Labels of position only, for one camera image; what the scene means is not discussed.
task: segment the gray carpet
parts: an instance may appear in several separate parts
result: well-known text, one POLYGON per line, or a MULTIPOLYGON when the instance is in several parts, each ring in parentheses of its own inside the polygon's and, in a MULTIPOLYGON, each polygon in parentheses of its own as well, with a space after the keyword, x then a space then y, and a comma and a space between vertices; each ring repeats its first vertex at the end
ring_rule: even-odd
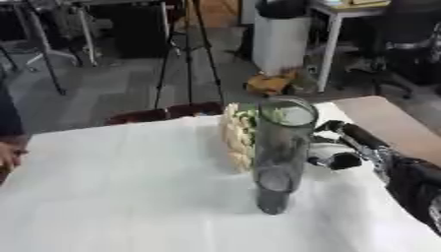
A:
MULTIPOLYGON (((244 91, 242 83, 257 69, 253 64, 234 60, 224 52, 239 44, 240 35, 241 29, 209 30, 226 101, 254 102, 262 98, 244 91)), ((193 55, 195 101, 218 100, 205 51, 199 49, 193 55)), ((25 60, 25 56, 16 58, 19 62, 25 60)), ((35 64, 40 70, 38 73, 24 70, 10 75, 7 85, 27 132, 33 134, 100 126, 109 116, 153 107, 160 60, 117 60, 117 64, 109 64, 105 58, 102 61, 104 66, 76 68, 70 62, 54 59, 57 75, 67 89, 67 96, 55 92, 42 62, 35 64)), ((386 97, 432 131, 441 134, 441 99, 431 88, 410 86, 415 90, 412 100, 403 100, 401 94, 385 89, 386 97)), ((186 89, 184 57, 177 57, 173 53, 159 106, 185 103, 186 89)), ((325 101, 370 95, 371 92, 366 86, 350 87, 341 92, 330 85, 324 94, 306 94, 305 97, 311 101, 325 101)))

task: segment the clear glass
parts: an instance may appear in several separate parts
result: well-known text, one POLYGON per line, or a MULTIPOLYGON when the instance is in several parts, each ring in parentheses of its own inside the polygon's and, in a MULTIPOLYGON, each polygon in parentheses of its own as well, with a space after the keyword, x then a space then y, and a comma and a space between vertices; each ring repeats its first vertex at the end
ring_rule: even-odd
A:
POLYGON ((278 98, 259 106, 254 178, 258 206, 267 214, 284 211, 301 180, 317 109, 300 98, 278 98))

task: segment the robotic arm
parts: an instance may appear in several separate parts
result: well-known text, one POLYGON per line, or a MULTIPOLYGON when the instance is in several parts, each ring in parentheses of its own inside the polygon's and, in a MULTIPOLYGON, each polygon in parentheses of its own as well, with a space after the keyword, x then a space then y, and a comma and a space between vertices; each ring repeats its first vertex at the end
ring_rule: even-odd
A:
MULTIPOLYGON (((359 166, 360 161, 353 161, 354 157, 371 160, 375 165, 374 171, 386 183, 386 189, 394 199, 441 236, 441 167, 426 160, 406 157, 354 124, 331 120, 315 130, 316 133, 324 131, 339 135, 338 140, 331 142, 355 150, 352 156, 336 155, 332 169, 359 166)), ((322 164, 316 158, 310 158, 309 162, 322 164)))

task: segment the dark cloth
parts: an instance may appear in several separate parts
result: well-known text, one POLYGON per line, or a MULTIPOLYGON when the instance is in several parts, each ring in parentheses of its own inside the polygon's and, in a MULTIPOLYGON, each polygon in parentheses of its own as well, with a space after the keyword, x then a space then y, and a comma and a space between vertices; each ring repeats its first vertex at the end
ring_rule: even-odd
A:
POLYGON ((22 120, 8 90, 0 82, 0 137, 24 135, 22 120))

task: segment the camera tripod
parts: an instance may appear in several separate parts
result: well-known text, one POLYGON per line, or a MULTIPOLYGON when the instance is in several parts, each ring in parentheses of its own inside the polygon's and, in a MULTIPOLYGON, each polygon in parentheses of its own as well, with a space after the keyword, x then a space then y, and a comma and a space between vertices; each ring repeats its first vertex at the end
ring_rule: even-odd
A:
MULTIPOLYGON (((215 85, 218 87, 218 93, 220 96, 220 103, 223 104, 221 80, 219 78, 218 71, 215 66, 215 60, 213 58, 213 53, 211 50, 212 46, 211 46, 210 41, 207 37, 207 31, 206 31, 206 27, 204 24, 204 20, 202 19, 201 9, 199 6, 199 0, 183 0, 183 1, 184 1, 184 3, 182 5, 182 2, 180 2, 180 0, 178 0, 178 3, 175 5, 175 8, 177 9, 178 12, 182 11, 184 13, 184 23, 185 23, 185 25, 184 25, 185 26, 184 52, 185 52, 185 62, 187 65, 188 103, 190 105, 193 105, 193 67, 192 67, 193 57, 191 55, 191 52, 196 49, 196 48, 190 47, 190 31, 189 31, 190 30, 190 15, 189 15, 190 12, 189 12, 189 10, 190 10, 190 1, 192 1, 193 8, 194 8, 194 11, 195 11, 195 14, 197 17, 199 29, 201 31, 201 35, 202 35, 202 39, 203 39, 203 43, 204 43, 203 47, 207 51, 207 56, 209 58, 210 67, 212 68, 213 76, 215 78, 215 85)), ((172 39, 173 39, 173 35, 175 34, 175 31, 174 31, 175 23, 176 22, 172 22, 169 27, 168 38, 166 41, 166 51, 165 51, 164 58, 162 60, 159 81, 157 83, 157 97, 155 100, 155 108, 158 108, 160 93, 163 88, 163 81, 164 81, 164 77, 165 77, 165 70, 166 70, 166 65, 167 65, 167 61, 168 61, 168 55, 169 55, 171 48, 173 47, 172 39)))

